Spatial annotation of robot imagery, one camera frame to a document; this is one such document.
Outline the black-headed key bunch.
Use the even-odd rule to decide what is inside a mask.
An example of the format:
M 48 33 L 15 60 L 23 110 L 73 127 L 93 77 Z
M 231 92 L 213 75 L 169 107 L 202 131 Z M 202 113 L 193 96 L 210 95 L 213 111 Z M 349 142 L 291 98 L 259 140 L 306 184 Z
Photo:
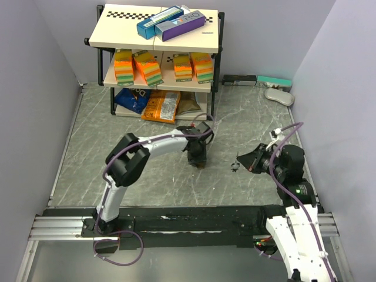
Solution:
M 236 154 L 236 158 L 235 158 L 234 162 L 231 164 L 231 171 L 232 172 L 237 172 L 240 168 L 240 163 L 237 160 L 238 156 L 239 156 L 239 153 Z

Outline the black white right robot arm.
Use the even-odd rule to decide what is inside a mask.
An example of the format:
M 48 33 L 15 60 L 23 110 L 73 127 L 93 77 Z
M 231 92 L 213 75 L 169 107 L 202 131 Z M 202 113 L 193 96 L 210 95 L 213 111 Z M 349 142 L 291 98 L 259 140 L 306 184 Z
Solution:
M 257 229 L 270 234 L 281 255 L 289 281 L 337 281 L 325 250 L 312 185 L 303 177 L 304 150 L 259 144 L 237 161 L 254 174 L 267 173 L 277 185 L 282 206 L 263 206 Z

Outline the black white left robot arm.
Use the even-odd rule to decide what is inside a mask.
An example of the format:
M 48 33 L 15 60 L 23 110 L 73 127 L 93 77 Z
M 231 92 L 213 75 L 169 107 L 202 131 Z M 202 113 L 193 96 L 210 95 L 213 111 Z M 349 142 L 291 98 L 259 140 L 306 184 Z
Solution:
M 150 137 L 124 135 L 105 160 L 102 178 L 106 184 L 93 215 L 95 231 L 103 236 L 115 232 L 115 220 L 119 217 L 125 192 L 139 179 L 149 160 L 168 153 L 186 152 L 191 166 L 202 167 L 207 160 L 206 146 L 213 137 L 213 129 L 206 122 L 198 126 L 179 126 Z

